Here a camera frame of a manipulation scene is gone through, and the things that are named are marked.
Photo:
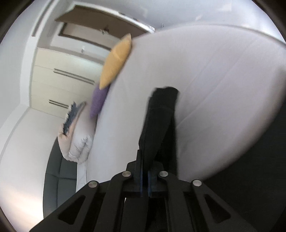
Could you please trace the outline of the black pants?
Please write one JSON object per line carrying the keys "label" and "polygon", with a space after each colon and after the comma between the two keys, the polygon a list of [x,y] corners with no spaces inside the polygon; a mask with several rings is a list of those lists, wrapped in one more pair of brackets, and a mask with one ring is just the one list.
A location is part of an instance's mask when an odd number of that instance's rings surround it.
{"label": "black pants", "polygon": [[178,90],[156,88],[149,98],[139,139],[144,163],[151,169],[160,163],[163,169],[177,174],[175,107]]}

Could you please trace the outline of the dark green headboard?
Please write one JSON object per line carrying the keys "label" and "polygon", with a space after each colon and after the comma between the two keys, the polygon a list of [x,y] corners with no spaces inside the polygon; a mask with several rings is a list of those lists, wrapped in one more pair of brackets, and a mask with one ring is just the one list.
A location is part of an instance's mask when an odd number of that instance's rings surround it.
{"label": "dark green headboard", "polygon": [[76,193],[77,164],[63,158],[54,141],[46,166],[43,190],[43,216],[46,218]]}

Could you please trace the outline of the folded beige white duvet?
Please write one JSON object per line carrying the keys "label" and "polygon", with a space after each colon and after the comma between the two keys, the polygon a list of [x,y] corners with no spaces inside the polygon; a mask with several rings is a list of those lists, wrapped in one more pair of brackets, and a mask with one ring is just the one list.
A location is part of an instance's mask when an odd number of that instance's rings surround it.
{"label": "folded beige white duvet", "polygon": [[87,101],[82,112],[71,124],[67,135],[63,135],[63,124],[58,132],[58,143],[63,157],[71,162],[85,162],[93,144],[97,118],[90,118],[91,102]]}

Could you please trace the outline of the folded blue grey cloth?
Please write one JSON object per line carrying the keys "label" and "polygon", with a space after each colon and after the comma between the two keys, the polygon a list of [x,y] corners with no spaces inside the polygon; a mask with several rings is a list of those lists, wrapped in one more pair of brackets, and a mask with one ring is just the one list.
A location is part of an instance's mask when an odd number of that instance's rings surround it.
{"label": "folded blue grey cloth", "polygon": [[75,122],[76,117],[82,112],[85,105],[86,102],[81,102],[80,104],[76,104],[75,102],[73,102],[69,106],[67,115],[65,117],[65,122],[63,124],[63,135],[67,135],[71,124]]}

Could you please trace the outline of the purple pillow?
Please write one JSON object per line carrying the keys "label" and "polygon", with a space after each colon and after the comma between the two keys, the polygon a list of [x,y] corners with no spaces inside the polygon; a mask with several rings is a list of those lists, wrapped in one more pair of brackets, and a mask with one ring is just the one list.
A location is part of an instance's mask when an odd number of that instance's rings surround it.
{"label": "purple pillow", "polygon": [[101,112],[109,89],[110,85],[108,85],[104,89],[99,89],[99,85],[95,87],[90,107],[90,118],[96,117]]}

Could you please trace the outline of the bed with white sheet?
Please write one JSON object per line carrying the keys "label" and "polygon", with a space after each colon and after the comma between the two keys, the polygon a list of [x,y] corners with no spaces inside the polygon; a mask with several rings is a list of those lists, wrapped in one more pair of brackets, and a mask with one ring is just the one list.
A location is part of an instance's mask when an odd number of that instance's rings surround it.
{"label": "bed with white sheet", "polygon": [[235,26],[190,25],[133,40],[97,118],[77,189],[104,182],[136,158],[155,88],[174,87],[178,176],[209,177],[237,160],[270,125],[285,94],[285,44]]}

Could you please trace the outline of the cream wardrobe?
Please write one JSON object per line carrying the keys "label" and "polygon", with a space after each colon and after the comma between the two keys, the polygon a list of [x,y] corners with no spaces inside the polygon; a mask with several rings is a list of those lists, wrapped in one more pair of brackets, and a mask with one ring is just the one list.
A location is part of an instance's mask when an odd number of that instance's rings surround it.
{"label": "cream wardrobe", "polygon": [[90,100],[103,61],[38,48],[31,76],[31,108],[64,118],[69,106]]}

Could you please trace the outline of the yellow pillow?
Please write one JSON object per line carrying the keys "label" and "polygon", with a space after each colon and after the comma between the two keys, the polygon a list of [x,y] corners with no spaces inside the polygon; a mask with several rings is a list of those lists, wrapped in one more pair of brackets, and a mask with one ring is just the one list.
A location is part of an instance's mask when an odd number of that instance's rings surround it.
{"label": "yellow pillow", "polygon": [[126,34],[108,54],[100,76],[99,89],[106,88],[118,75],[132,48],[131,34]]}

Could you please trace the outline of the brown door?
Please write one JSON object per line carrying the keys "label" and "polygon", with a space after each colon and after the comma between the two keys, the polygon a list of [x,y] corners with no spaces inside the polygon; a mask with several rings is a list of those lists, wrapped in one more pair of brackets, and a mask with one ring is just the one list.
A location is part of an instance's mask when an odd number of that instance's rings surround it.
{"label": "brown door", "polygon": [[94,44],[106,50],[110,50],[126,34],[135,38],[155,32],[152,26],[117,11],[80,5],[75,5],[55,21],[63,23],[60,36]]}

